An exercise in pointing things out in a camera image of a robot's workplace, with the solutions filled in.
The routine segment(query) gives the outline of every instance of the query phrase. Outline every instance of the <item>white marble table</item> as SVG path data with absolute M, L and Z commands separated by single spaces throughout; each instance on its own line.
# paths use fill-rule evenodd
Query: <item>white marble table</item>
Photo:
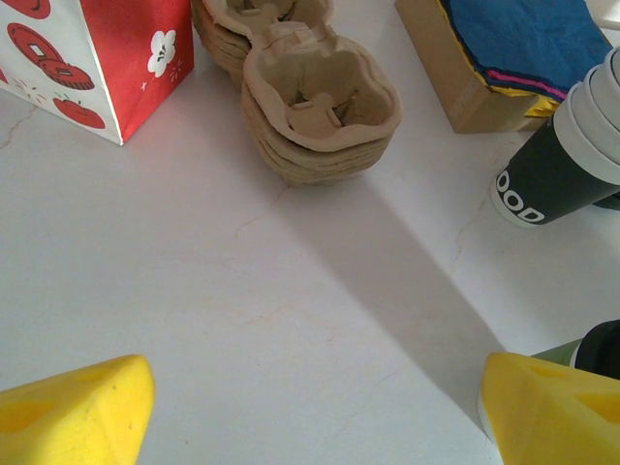
M 620 29 L 620 0 L 586 0 L 585 3 L 601 27 Z
M 453 134 L 389 2 L 336 4 L 405 117 L 333 187 L 284 186 L 200 49 L 123 148 L 0 93 L 0 389 L 141 353 L 140 464 L 500 463 L 484 359 L 617 318 L 620 213 L 507 223 L 487 187 L 527 136 Z

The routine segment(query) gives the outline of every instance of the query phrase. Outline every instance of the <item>stacked paper cups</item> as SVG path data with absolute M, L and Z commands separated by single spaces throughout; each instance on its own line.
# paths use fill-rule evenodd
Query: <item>stacked paper cups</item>
M 521 227 L 549 223 L 620 192 L 620 47 L 576 84 L 512 157 L 491 199 Z

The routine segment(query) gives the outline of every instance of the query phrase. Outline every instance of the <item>black paper cup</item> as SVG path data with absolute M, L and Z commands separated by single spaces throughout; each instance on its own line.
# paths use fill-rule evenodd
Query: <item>black paper cup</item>
M 519 227 L 547 224 L 620 192 L 620 165 L 601 153 L 576 124 L 574 90 L 491 185 L 493 205 Z

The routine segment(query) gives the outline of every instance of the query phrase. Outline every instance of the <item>cardboard box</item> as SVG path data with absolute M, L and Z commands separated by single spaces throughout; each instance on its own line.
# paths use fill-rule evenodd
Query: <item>cardboard box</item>
M 456 133 L 533 131 L 544 123 L 524 117 L 536 96 L 509 97 L 479 80 L 436 0 L 396 0 L 396 10 Z

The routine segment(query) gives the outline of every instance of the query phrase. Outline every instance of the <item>colored paper stack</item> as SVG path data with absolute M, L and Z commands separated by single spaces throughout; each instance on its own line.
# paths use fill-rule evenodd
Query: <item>colored paper stack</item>
M 437 2 L 486 85 L 539 97 L 529 116 L 550 116 L 610 49 L 583 0 Z

